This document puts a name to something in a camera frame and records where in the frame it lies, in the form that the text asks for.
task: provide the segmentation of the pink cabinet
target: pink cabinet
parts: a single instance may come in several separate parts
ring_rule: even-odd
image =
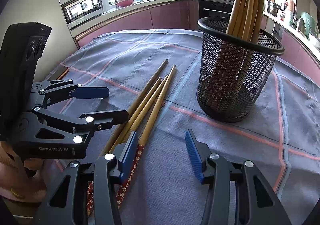
[[[281,43],[284,46],[284,54],[280,58],[320,85],[320,69],[318,63],[309,55],[310,52],[287,31],[283,31]]]
[[[107,24],[96,31],[86,35],[78,41],[80,47],[86,45],[92,39],[108,32],[118,32],[122,30],[147,30],[152,29],[152,21],[150,10],[146,9],[137,12],[121,19],[118,19],[110,24]]]
[[[300,49],[300,43],[298,43],[287,31],[283,31],[281,43],[284,46],[284,54],[280,56],[280,58],[291,65],[294,65]]]
[[[305,50],[302,46],[299,48],[297,58],[293,65],[320,86],[320,69],[309,55],[309,51]]]
[[[196,28],[196,22],[199,18],[199,14],[198,7],[193,2],[194,0],[181,0],[146,8],[143,11],[133,13],[102,26],[96,31],[84,36],[80,40],[77,40],[78,44],[80,47],[82,47],[89,43],[92,39],[102,34],[108,32],[118,32],[122,30],[194,30]]]
[[[153,29],[189,29],[188,0],[150,8]]]

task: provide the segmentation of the blue gripper pad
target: blue gripper pad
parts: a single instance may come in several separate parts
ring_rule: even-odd
[[[189,154],[189,159],[193,168],[193,172],[195,173],[196,178],[200,181],[201,184],[204,182],[204,174],[203,174],[203,161],[201,160],[200,154],[196,147],[197,140],[192,132],[189,129],[186,132],[186,147]]]
[[[120,180],[122,182],[129,177],[137,146],[138,135],[132,131],[118,159],[118,170],[120,171]]]
[[[106,98],[109,96],[107,87],[78,87],[71,91],[71,96],[76,99],[84,98]]]

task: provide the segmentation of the microwave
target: microwave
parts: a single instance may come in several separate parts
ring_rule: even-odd
[[[64,17],[70,29],[109,10],[108,0],[62,0]]]

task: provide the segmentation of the utensil holder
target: utensil holder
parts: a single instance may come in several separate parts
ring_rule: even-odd
[[[284,48],[262,29],[257,44],[225,34],[228,23],[223,17],[198,21],[203,40],[196,95],[210,117],[237,122],[248,115]]]

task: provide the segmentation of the bowl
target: bowl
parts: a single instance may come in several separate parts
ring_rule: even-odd
[[[116,3],[117,7],[126,7],[133,4],[133,0],[125,0],[119,3]]]

